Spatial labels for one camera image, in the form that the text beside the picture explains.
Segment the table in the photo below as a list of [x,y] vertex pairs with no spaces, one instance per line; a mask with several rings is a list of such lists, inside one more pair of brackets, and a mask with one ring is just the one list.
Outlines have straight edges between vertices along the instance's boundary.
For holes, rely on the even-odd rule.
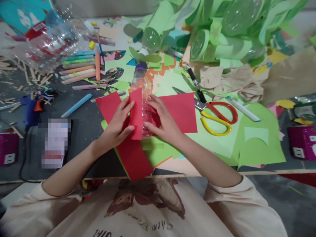
[[[21,98],[31,90],[38,90],[37,86],[28,86],[25,80],[24,72],[21,70],[9,71],[0,77],[0,81],[13,82],[14,85],[0,83],[0,99],[6,98]],[[45,105],[44,112],[40,113],[42,121],[47,121],[48,118],[59,118],[72,105],[83,98],[86,94],[92,93],[93,98],[101,97],[104,94],[103,90],[82,90],[74,91],[72,85],[63,85],[61,79],[53,77],[50,87],[60,91],[60,95],[52,102],[52,105]],[[77,82],[76,85],[84,85],[86,82]],[[13,86],[24,85],[26,92],[19,92]],[[13,113],[8,113],[8,110],[0,111],[0,125],[2,129],[9,127],[9,123],[17,122],[16,128],[24,134],[23,120],[23,106],[20,106]],[[82,107],[75,111],[69,118],[73,120],[73,129],[71,135],[71,146],[68,151],[68,160],[79,154],[86,148],[91,141],[97,139],[103,129],[101,121],[104,119],[99,112],[96,103],[86,102]],[[278,174],[278,173],[310,173],[316,172],[316,162],[301,161],[294,159],[289,152],[288,137],[286,128],[291,125],[291,121],[287,111],[284,111],[279,119],[281,131],[285,134],[281,143],[284,155],[287,162],[270,164],[262,169],[242,166],[239,172],[242,174]],[[42,141],[38,134],[38,127],[31,128],[29,132],[29,140],[31,144],[31,151],[28,154],[22,176],[28,180],[45,180],[51,176],[55,170],[41,169],[41,150]],[[21,167],[22,157],[24,154],[23,142],[20,139],[18,162],[10,166],[0,167],[0,183],[21,182],[18,178],[18,171]],[[160,177],[184,177],[186,174],[180,174],[172,171],[155,169],[153,176]],[[126,178],[124,169],[122,168],[114,150],[110,150],[102,157],[100,157],[91,169],[87,172],[85,179],[104,179],[104,178]]]

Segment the black pen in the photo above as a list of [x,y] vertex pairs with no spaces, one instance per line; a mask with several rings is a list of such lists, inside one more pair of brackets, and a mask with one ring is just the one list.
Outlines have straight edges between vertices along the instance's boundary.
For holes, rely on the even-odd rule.
[[205,97],[204,97],[204,95],[203,95],[203,93],[201,91],[201,88],[200,88],[200,86],[198,84],[198,81],[195,78],[195,75],[192,72],[192,69],[191,69],[191,67],[188,64],[187,64],[187,70],[188,70],[188,73],[189,73],[189,75],[191,77],[191,80],[193,81],[193,84],[194,84],[195,88],[197,89],[197,94],[198,94],[198,96],[200,98],[200,101],[202,101],[203,103],[206,103],[206,99],[205,99]]

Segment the scissors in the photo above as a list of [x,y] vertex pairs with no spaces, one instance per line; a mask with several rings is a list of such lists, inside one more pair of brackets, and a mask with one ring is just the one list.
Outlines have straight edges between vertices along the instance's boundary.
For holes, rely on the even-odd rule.
[[[178,88],[175,88],[175,87],[172,87],[178,94],[184,94],[185,92],[182,91],[182,90],[179,90]],[[219,122],[223,125],[226,126],[226,131],[223,132],[223,133],[217,133],[217,132],[214,132],[212,129],[209,128],[209,126],[207,125],[206,123],[206,120],[205,118],[201,118],[201,122],[205,128],[206,131],[208,131],[210,134],[214,135],[214,136],[226,136],[227,134],[229,134],[231,132],[231,124],[234,124],[238,121],[238,113],[236,111],[236,109],[226,103],[226,102],[210,102],[210,103],[203,103],[201,101],[199,101],[198,99],[194,99],[195,101],[195,107],[200,111],[200,114],[205,117],[205,118],[208,118],[208,119],[211,119],[211,120],[214,120],[216,122]],[[223,106],[226,106],[232,113],[233,115],[233,119],[232,121],[229,121],[227,118],[224,117],[224,115],[222,115],[215,107],[214,105],[223,105]],[[212,115],[209,115],[207,114],[204,109],[205,108],[209,108],[210,110],[212,110],[217,116],[212,116]]]

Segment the yellow scissors handle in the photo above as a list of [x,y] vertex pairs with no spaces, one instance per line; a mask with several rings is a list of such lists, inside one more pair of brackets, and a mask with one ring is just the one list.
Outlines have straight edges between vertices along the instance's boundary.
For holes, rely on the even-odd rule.
[[214,131],[213,131],[212,129],[210,129],[209,126],[207,125],[205,118],[201,118],[201,121],[202,121],[202,124],[203,124],[205,130],[208,131],[210,134],[212,134],[212,135],[214,135],[214,136],[226,136],[227,134],[229,134],[229,133],[231,132],[231,125],[230,125],[228,122],[225,122],[224,120],[221,120],[221,119],[219,119],[219,118],[217,118],[217,117],[211,116],[211,115],[205,113],[204,111],[201,111],[200,114],[201,114],[203,117],[206,117],[206,118],[208,118],[208,119],[214,120],[214,121],[216,121],[216,122],[219,122],[219,123],[225,125],[226,128],[227,128],[226,131],[223,132],[223,133],[214,132]]

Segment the red paper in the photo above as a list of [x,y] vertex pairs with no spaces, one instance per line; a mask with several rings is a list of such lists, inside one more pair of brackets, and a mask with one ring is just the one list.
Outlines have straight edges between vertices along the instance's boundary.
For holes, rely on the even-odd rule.
[[[117,92],[111,93],[100,99],[96,99],[99,109],[109,124],[117,110],[121,99]],[[119,156],[132,182],[140,180],[153,173],[140,141],[131,140],[131,135],[127,137],[120,145],[117,146]]]
[[[182,133],[198,132],[194,93],[168,95],[159,98],[165,103]],[[160,118],[154,109],[152,110],[152,119],[153,124],[160,127]]]
[[132,140],[142,140],[142,130],[143,130],[143,118],[142,118],[142,89],[139,88],[133,91],[130,96],[130,101],[135,101],[135,104],[130,112],[130,125],[135,127],[132,133]]

